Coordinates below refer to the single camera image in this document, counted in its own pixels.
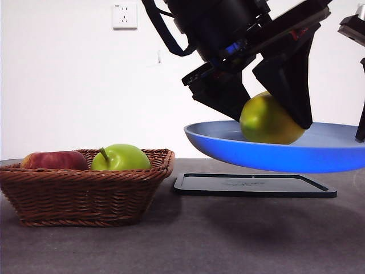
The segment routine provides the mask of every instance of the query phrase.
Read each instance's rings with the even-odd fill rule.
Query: apple
[[[113,144],[101,148],[91,163],[92,170],[144,170],[151,168],[146,154],[130,144]]]
[[[78,151],[33,152],[22,160],[20,168],[87,170],[88,164]]]
[[[257,143],[290,144],[305,132],[267,91],[245,103],[240,125],[247,140]]]

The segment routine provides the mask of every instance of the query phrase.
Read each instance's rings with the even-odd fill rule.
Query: black tray
[[[182,195],[334,198],[337,190],[297,174],[179,174]]]

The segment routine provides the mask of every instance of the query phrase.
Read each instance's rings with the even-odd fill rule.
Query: white wall
[[[299,2],[271,0],[270,14],[275,18]],[[170,54],[140,1],[138,30],[113,31],[115,3],[1,0],[1,159],[114,143],[169,148],[177,158],[206,157],[189,143],[184,126],[229,118],[192,100],[181,83],[201,58]],[[316,33],[309,72],[316,122],[359,122],[364,48],[337,33],[357,3],[333,0],[332,14]],[[252,96],[263,91],[251,72],[260,60],[244,71]]]

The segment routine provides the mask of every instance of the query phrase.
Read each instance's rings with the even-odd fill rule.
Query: apple stem
[[[109,162],[109,156],[107,155],[107,153],[105,152],[105,149],[103,147],[100,149],[100,153],[105,158],[105,161]]]

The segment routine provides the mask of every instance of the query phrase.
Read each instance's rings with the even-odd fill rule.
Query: basket rim
[[[79,174],[79,175],[100,175],[100,174],[109,174],[109,175],[114,175],[114,174],[133,174],[133,173],[151,173],[151,172],[158,172],[158,171],[163,171],[168,169],[169,165],[171,164],[171,162],[173,161],[174,158],[174,152],[167,149],[167,148],[162,148],[162,149],[156,149],[156,150],[148,150],[148,149],[141,149],[144,152],[158,152],[158,151],[164,151],[166,152],[165,154],[165,159],[162,162],[161,165],[159,165],[158,167],[152,167],[152,168],[146,168],[146,169],[132,169],[132,170],[122,170],[122,171],[118,171],[118,170],[91,170],[91,169],[87,169],[87,170],[73,170],[73,169],[50,169],[50,168],[20,168],[20,162],[19,163],[14,163],[14,164],[10,164],[10,165],[6,165],[6,166],[1,166],[0,167],[0,172],[24,172],[27,174],[37,174],[39,172],[50,172],[53,174]],[[80,150],[74,150],[74,151],[99,151],[97,149],[80,149]]]

